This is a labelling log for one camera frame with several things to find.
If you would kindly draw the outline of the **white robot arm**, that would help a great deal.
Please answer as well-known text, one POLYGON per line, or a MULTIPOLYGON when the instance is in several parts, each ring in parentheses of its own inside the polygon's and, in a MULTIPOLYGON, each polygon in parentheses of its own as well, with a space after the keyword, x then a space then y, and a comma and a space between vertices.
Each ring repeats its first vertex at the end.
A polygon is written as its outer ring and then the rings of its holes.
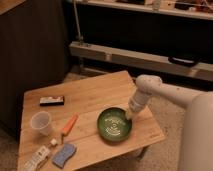
POLYGON ((213 171, 213 91, 166 84, 154 75, 138 76, 135 85, 126 118, 138 115, 153 95, 184 108, 178 171, 213 171))

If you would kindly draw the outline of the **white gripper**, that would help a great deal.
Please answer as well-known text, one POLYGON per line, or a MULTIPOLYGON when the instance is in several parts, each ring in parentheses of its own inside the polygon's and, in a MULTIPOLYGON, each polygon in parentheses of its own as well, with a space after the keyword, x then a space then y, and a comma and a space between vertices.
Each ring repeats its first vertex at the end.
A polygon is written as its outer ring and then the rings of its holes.
POLYGON ((134 113, 139 113, 140 111, 142 111, 145 108, 150 97, 151 95, 149 93, 137 89, 129 100, 129 109, 127 109, 125 112, 126 119, 131 120, 134 113))

